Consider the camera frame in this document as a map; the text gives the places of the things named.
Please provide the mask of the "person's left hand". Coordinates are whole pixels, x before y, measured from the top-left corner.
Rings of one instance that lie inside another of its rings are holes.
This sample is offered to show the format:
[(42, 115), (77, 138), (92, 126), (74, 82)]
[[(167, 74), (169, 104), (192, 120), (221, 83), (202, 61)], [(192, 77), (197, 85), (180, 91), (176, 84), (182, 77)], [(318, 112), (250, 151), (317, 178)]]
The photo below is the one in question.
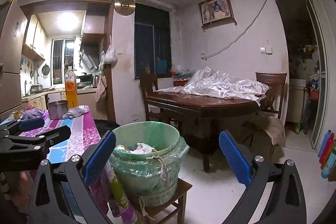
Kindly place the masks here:
[(29, 194), (33, 188), (33, 181), (28, 172), (5, 172), (10, 194)]

